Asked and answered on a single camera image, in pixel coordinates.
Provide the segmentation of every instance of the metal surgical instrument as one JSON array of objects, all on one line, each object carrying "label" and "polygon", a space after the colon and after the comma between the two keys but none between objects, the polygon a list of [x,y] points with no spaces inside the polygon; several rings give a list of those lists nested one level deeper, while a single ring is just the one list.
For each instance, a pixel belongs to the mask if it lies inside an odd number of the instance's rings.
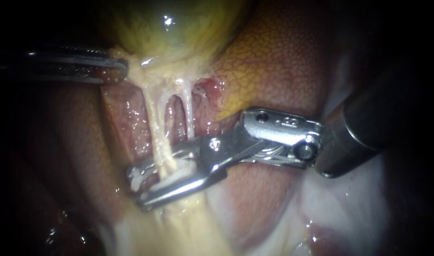
[{"label": "metal surgical instrument", "polygon": [[326,117],[323,150],[314,164],[319,174],[340,177],[409,136],[424,90],[413,68],[407,60],[392,63],[372,86],[353,92]]},{"label": "metal surgical instrument", "polygon": [[41,45],[0,49],[0,77],[31,82],[119,83],[127,63],[109,57],[104,49]]},{"label": "metal surgical instrument", "polygon": [[238,163],[264,163],[305,169],[321,150],[323,126],[304,117],[262,107],[241,113],[234,128],[217,136],[202,136],[172,148],[176,159],[194,160],[191,176],[158,190],[139,192],[139,184],[157,172],[152,158],[127,170],[135,203],[149,211],[204,190],[226,178],[226,169]]}]

